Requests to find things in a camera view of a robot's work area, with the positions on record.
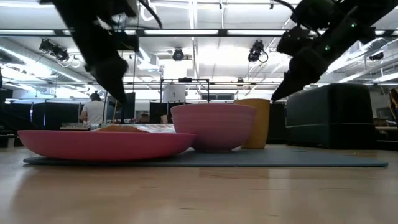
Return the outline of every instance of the white shirt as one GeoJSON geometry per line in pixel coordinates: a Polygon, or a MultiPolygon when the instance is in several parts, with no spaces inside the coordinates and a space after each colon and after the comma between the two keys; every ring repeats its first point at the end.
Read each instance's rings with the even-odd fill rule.
{"type": "Polygon", "coordinates": [[[92,124],[102,124],[104,114],[104,103],[100,101],[92,101],[86,103],[83,111],[87,112],[87,126],[92,124]]]}

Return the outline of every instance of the gray mat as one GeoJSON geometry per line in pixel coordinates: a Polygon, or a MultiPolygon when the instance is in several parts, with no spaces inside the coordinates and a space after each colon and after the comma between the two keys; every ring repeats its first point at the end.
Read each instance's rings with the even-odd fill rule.
{"type": "Polygon", "coordinates": [[[55,166],[168,166],[168,167],[386,167],[387,162],[363,157],[313,152],[294,147],[286,149],[240,149],[228,154],[206,154],[188,150],[173,157],[143,161],[74,161],[32,157],[32,165],[55,166]]]}

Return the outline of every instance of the yellow cup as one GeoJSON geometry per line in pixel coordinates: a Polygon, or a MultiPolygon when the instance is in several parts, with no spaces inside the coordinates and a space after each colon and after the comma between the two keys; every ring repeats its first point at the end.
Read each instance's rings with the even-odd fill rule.
{"type": "Polygon", "coordinates": [[[257,109],[253,131],[250,138],[242,145],[242,148],[264,149],[268,138],[269,100],[243,99],[235,100],[234,104],[252,106],[257,109]]]}

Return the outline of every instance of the pink bowl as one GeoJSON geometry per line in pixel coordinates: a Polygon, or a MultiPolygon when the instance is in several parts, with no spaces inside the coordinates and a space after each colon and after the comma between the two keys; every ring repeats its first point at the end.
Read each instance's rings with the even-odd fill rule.
{"type": "Polygon", "coordinates": [[[23,145],[41,156],[88,161],[125,161],[172,156],[187,150],[194,134],[101,131],[19,131],[23,145]]]}
{"type": "Polygon", "coordinates": [[[201,152],[230,152],[248,140],[256,109],[232,104],[196,104],[171,109],[177,133],[196,134],[193,148],[201,152]]]}

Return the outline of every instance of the food on plate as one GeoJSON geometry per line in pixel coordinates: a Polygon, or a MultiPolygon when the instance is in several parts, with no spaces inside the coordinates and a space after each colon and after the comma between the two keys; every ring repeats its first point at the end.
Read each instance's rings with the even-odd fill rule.
{"type": "Polygon", "coordinates": [[[121,125],[110,125],[108,127],[100,128],[96,131],[149,133],[147,131],[143,131],[138,128],[135,128],[133,126],[121,126],[121,125]]]}

